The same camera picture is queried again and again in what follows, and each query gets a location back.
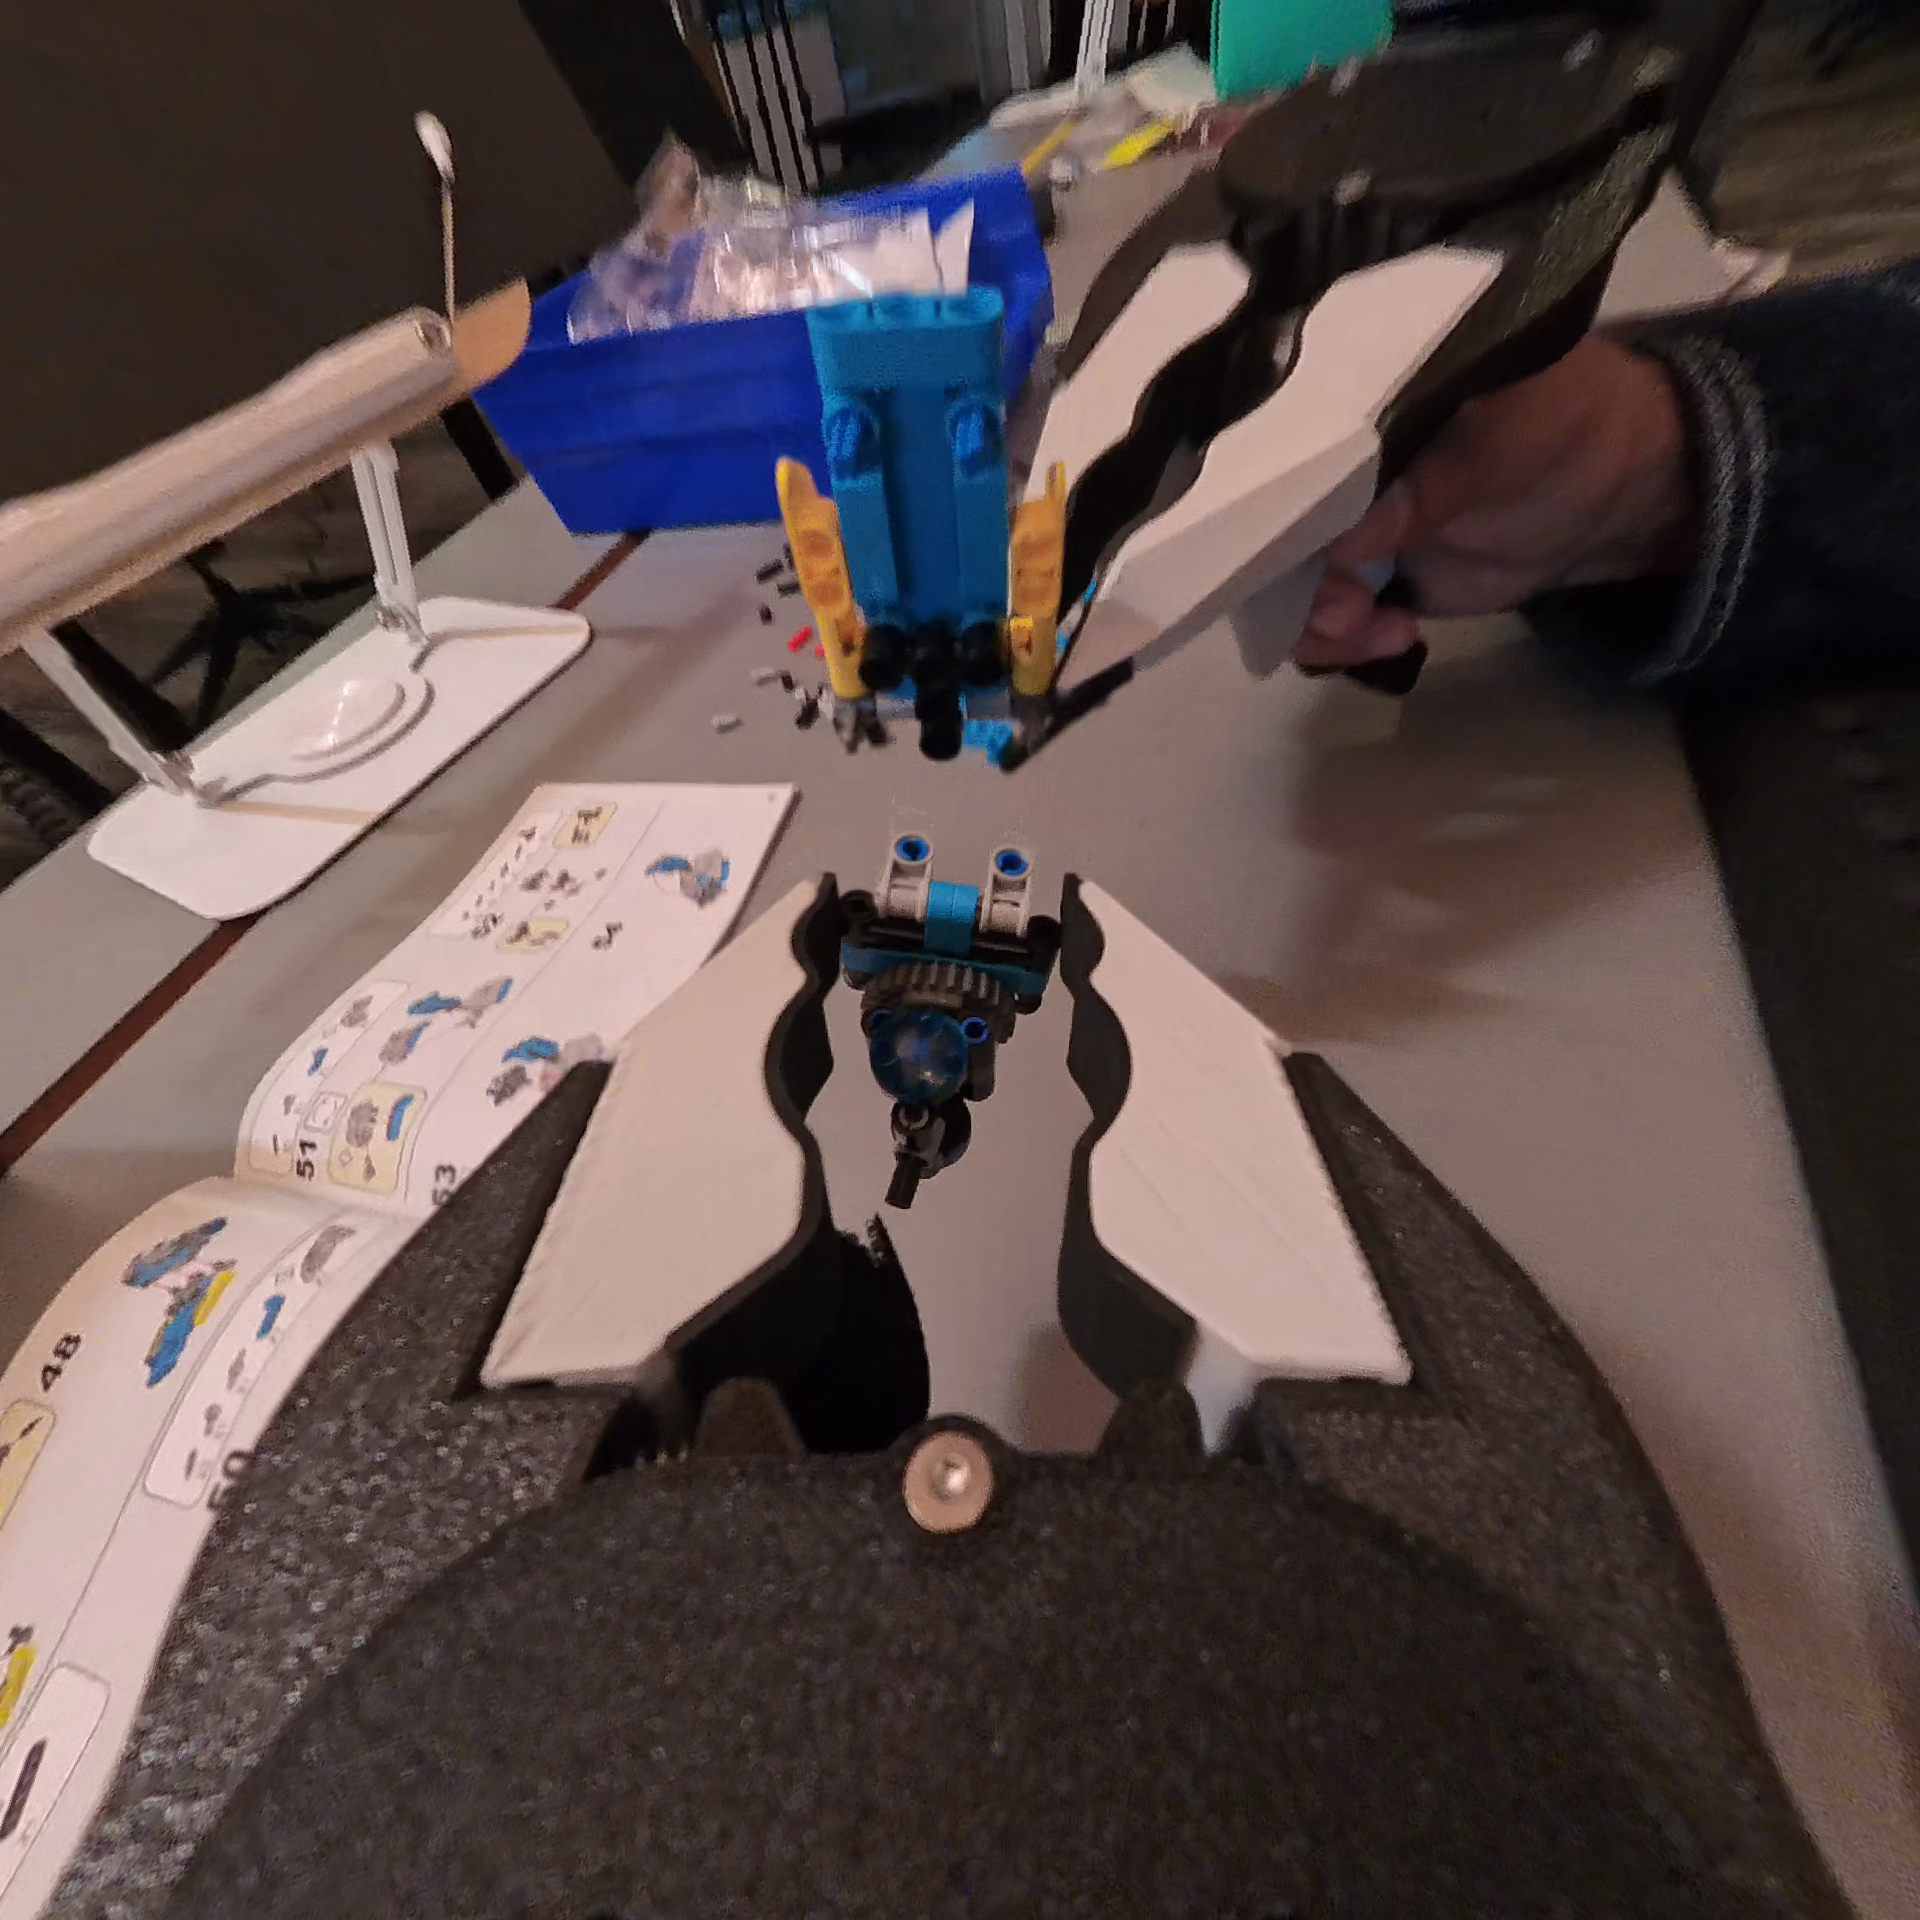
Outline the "pile of loose building pieces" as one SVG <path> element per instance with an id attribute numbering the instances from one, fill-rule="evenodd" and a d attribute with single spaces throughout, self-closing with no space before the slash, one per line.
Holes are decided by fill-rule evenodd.
<path id="1" fill-rule="evenodd" d="M 753 565 L 745 610 L 759 644 L 745 669 L 751 688 L 779 701 L 799 732 L 830 736 L 843 754 L 861 751 L 869 714 L 836 691 L 828 636 L 806 598 L 788 543 Z"/>

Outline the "blue plastic bin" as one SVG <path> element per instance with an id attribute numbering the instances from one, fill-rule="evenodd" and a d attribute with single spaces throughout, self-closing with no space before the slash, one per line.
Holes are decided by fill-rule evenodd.
<path id="1" fill-rule="evenodd" d="M 836 217 L 971 205 L 971 284 L 1000 290 L 1000 399 L 1022 389 L 1055 322 L 1055 278 L 1017 165 L 914 179 L 828 200 Z M 823 387 L 801 313 L 697 319 L 573 343 L 587 276 L 534 304 L 529 340 L 479 389 L 495 439 L 534 477 L 569 532 L 666 532 L 779 517 L 777 462 L 828 482 Z"/>

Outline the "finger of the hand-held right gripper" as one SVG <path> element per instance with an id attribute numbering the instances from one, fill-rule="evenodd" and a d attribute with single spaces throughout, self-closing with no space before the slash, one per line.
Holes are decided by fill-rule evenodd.
<path id="1" fill-rule="evenodd" d="M 1174 244 L 1056 363 L 1031 494 L 1063 511 L 1072 636 L 1197 636 L 1255 559 L 1255 455 L 1222 423 L 1254 343 L 1229 244 Z"/>
<path id="2" fill-rule="evenodd" d="M 1424 248 L 1342 276 L 1297 332 L 1278 387 L 1236 418 L 1255 455 L 1255 559 L 1225 614 L 1302 573 L 1374 500 L 1388 402 L 1495 284 L 1505 259 L 1490 248 Z M 1056 701 L 1109 691 L 1191 636 L 1072 636 Z"/>

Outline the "yellow and blue brick assembly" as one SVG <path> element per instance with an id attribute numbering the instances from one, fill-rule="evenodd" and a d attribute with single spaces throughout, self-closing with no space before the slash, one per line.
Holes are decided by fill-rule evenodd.
<path id="1" fill-rule="evenodd" d="M 1068 477 L 1014 500 L 1006 296 L 876 293 L 806 317 L 826 482 L 777 464 L 781 538 L 843 747 L 1017 767 L 1063 658 Z"/>

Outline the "teal felt bag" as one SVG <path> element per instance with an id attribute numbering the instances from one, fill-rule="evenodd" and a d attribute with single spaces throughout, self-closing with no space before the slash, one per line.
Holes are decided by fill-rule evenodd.
<path id="1" fill-rule="evenodd" d="M 1284 90 L 1391 41 L 1394 3 L 1215 3 L 1206 62 L 1218 102 Z"/>

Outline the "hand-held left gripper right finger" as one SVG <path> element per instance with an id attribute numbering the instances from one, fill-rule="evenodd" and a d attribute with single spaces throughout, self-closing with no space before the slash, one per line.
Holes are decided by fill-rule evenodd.
<path id="1" fill-rule="evenodd" d="M 1063 886 L 1060 976 L 1087 1130 L 1056 1314 L 1116 1397 L 1182 1385 L 1226 1453 L 1270 1381 L 1415 1376 L 1288 1051 L 1106 886 Z"/>

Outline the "crumpled clear plastic wrappers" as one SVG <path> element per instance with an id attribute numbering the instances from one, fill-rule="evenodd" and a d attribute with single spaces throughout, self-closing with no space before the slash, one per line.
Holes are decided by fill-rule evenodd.
<path id="1" fill-rule="evenodd" d="M 887 293 L 971 284 L 975 201 L 848 211 L 759 177 L 703 171 L 666 135 L 636 185 L 636 224 L 598 250 L 569 301 L 567 340 L 757 319 Z"/>

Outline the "grey desk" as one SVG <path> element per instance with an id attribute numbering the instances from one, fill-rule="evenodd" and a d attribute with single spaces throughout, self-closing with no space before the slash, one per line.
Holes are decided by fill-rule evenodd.
<path id="1" fill-rule="evenodd" d="M 1917 1625 L 1715 852 L 1664 710 L 1513 622 L 1424 688 L 1246 680 L 1226 633 L 1014 777 L 843 754 L 757 688 L 759 525 L 577 538 L 516 488 L 428 591 L 573 602 L 589 652 L 307 889 L 210 924 L 63 846 L 3 894 L 3 1353 L 156 1196 L 220 1174 L 259 1075 L 540 783 L 796 783 L 753 909 L 864 886 L 924 824 L 1022 836 L 1322 1053 L 1597 1356 L 1715 1578 L 1782 1775 L 1863 1916 L 1917 1916 Z"/>

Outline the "person's right hand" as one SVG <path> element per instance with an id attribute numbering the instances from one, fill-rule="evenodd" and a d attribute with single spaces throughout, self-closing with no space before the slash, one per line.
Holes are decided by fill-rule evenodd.
<path id="1" fill-rule="evenodd" d="M 1696 464 L 1671 377 L 1588 338 L 1550 369 L 1460 409 L 1332 538 L 1288 658 L 1308 674 L 1391 659 L 1424 619 L 1664 579 L 1696 549 Z"/>

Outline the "open instruction booklet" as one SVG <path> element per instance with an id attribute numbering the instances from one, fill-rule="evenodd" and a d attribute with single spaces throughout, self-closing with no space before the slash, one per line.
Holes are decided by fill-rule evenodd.
<path id="1" fill-rule="evenodd" d="M 117 1770 L 226 1487 L 329 1330 L 562 1075 L 727 937 L 793 786 L 545 786 L 135 1213 L 3 1372 L 3 1916 Z"/>

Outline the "black panel with wooden edge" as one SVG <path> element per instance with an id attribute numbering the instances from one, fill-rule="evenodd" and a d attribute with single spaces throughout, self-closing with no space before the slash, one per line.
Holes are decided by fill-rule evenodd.
<path id="1" fill-rule="evenodd" d="M 594 250 L 630 185 L 516 3 L 3 3 L 3 496 L 405 306 Z"/>

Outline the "black and blue gear assembly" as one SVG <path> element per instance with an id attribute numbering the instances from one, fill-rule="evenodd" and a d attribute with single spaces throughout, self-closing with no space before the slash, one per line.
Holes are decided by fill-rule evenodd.
<path id="1" fill-rule="evenodd" d="M 842 895 L 842 976 L 856 993 L 868 1065 L 891 1100 L 887 1202 L 971 1149 L 971 1112 L 995 1095 L 998 1053 L 1044 1008 L 1063 930 L 1033 912 L 1033 852 L 1000 844 L 978 886 L 934 869 L 926 832 L 902 826 L 876 886 Z"/>

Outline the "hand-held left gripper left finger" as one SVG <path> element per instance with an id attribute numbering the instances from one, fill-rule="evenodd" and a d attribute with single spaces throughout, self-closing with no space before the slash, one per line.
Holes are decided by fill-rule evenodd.
<path id="1" fill-rule="evenodd" d="M 807 1129 L 836 1074 L 836 877 L 796 884 L 621 1039 L 486 1385 L 666 1382 L 830 1235 Z"/>

